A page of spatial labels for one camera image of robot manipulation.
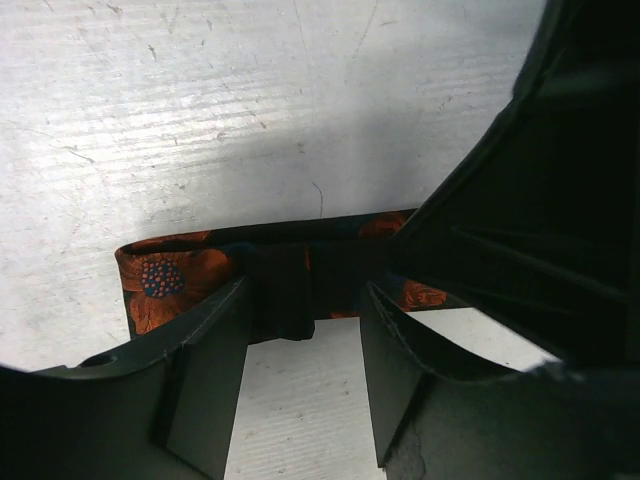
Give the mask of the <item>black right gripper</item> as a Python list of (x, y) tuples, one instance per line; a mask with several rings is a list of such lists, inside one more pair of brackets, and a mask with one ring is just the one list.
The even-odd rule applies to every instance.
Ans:
[(512, 100), (389, 255), (563, 360), (638, 362), (637, 2), (547, 3)]

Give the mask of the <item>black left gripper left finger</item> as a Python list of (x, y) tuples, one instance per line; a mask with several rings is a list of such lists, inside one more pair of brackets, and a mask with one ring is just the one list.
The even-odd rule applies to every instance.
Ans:
[(250, 336), (238, 278), (76, 367), (1, 371), (5, 479), (220, 479)]

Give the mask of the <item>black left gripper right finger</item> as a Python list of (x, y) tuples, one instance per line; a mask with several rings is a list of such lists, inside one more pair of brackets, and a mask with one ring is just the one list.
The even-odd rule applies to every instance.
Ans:
[(635, 479), (639, 372), (517, 371), (404, 313), (370, 284), (360, 334), (376, 460), (390, 479)]

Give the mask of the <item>dark floral orange tie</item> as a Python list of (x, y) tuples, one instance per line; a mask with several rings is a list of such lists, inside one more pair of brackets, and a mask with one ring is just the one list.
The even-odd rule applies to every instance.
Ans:
[(115, 253), (132, 337), (200, 304), (237, 276), (253, 285), (254, 343), (306, 340), (318, 320), (357, 317), (376, 284), (405, 312), (464, 302), (394, 273), (383, 249), (411, 211), (239, 226), (134, 242)]

